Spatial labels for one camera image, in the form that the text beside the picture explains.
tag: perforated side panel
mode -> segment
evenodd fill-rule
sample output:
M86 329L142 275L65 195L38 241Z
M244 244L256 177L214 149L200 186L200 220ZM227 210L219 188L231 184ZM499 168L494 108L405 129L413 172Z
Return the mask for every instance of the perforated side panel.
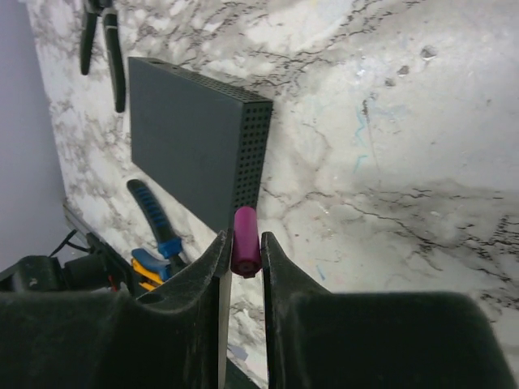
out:
M244 205L256 207L258 202L271 111L269 103L248 104L245 108L234 187L234 210Z
M160 59L152 59L149 60L150 63L158 66L166 66L169 71L175 73L176 75L180 75L184 79L189 79L194 81L200 85L203 85L207 88L211 88L214 91L219 93L224 93L227 96L233 97L237 100L240 100L244 103L253 103L257 101L266 101L266 99L257 93L249 92L243 88L235 87L233 85L228 85L227 83L222 83L217 79L212 79L205 75L200 75L193 71L189 71L187 69L183 69L180 66L171 65L170 63L163 62Z

